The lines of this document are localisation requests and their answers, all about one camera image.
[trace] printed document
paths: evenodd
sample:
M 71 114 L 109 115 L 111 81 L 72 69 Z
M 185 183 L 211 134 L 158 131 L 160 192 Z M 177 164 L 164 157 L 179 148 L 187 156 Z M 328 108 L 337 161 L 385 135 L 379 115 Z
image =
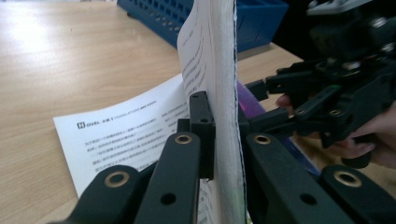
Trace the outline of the printed document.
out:
M 119 105 L 54 118 L 78 196 L 107 167 L 140 171 L 158 160 L 177 120 L 189 116 L 189 96 L 206 91 L 216 122 L 215 177 L 201 180 L 198 223 L 246 223 L 235 9 L 235 1 L 194 1 L 177 40 L 182 75 Z

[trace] finger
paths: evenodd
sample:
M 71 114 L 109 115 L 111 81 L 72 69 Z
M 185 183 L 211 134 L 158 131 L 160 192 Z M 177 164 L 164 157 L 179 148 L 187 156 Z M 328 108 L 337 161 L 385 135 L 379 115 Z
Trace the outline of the finger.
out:
M 372 162 L 396 169 L 396 151 L 390 147 L 378 147 L 373 150 Z
M 291 106 L 291 101 L 290 101 L 289 96 L 284 94 L 284 95 L 281 95 L 279 98 L 277 98 L 276 104 L 280 107 L 289 107 L 289 106 Z
M 374 143 L 355 144 L 352 139 L 339 142 L 325 150 L 345 159 L 354 159 L 375 149 Z
M 372 162 L 396 169 L 396 139 L 394 136 L 378 134 Z
M 396 133 L 396 103 L 386 112 L 371 119 L 349 137 L 357 137 L 368 133 Z

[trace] brass insert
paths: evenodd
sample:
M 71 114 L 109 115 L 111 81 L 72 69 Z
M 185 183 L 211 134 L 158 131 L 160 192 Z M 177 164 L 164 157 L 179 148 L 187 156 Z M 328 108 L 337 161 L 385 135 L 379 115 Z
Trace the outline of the brass insert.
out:
M 105 179 L 105 185 L 109 188 L 118 188 L 124 185 L 129 179 L 129 175 L 123 171 L 116 171 L 108 175 Z
M 271 138 L 264 135 L 257 135 L 254 137 L 254 141 L 258 144 L 268 145 L 271 143 Z
M 350 172 L 337 171 L 334 173 L 334 178 L 348 187 L 360 188 L 362 185 L 361 180 Z
M 179 144 L 188 144 L 192 141 L 192 138 L 189 135 L 182 134 L 175 138 L 175 141 Z

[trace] wooden table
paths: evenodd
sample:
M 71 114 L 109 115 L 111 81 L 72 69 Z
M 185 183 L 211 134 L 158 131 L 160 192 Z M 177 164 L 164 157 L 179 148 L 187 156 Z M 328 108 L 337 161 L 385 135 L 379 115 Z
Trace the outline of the wooden table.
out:
M 3 3 L 0 15 L 0 223 L 63 219 L 78 198 L 52 118 L 163 83 L 180 72 L 177 51 L 114 2 Z M 270 45 L 241 60 L 239 76 L 246 83 L 298 60 Z M 396 195 L 394 171 L 365 172 Z

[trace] blue storage bin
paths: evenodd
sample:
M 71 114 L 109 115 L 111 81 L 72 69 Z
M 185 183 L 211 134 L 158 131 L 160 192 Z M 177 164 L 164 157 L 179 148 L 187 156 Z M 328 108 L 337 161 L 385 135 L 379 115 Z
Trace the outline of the blue storage bin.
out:
M 193 0 L 119 0 L 130 16 L 147 25 L 175 48 L 177 35 L 190 14 Z M 269 44 L 288 9 L 280 0 L 237 0 L 238 52 Z

